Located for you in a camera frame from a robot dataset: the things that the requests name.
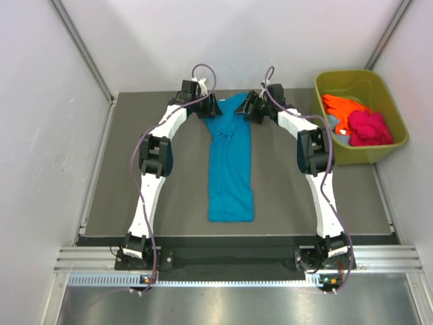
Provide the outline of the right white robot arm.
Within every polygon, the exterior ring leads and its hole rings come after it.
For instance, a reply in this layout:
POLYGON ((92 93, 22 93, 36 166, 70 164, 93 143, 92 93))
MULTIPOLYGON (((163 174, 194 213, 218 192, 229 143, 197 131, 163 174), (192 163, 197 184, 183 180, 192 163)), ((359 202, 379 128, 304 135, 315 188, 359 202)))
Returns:
POLYGON ((298 169, 310 186, 317 218, 316 260, 320 270, 348 261, 345 274, 353 269, 352 238, 338 214, 333 187, 334 145, 327 121, 319 115, 301 114, 288 106, 283 86, 261 83, 260 93, 250 91, 235 111, 248 122, 261 124, 271 119, 296 139, 298 169))

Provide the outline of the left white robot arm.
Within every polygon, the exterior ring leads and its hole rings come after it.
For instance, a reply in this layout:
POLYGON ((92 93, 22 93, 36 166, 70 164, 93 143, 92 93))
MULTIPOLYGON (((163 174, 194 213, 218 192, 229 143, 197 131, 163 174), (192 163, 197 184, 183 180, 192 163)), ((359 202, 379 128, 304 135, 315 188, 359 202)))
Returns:
POLYGON ((130 261, 139 269, 157 272, 154 216, 161 189, 174 165, 172 140, 191 114, 200 118, 222 116, 216 102, 214 94, 206 86, 206 79, 194 77, 184 80, 160 121, 139 138, 130 161, 138 201, 121 246, 119 258, 123 261, 130 261))

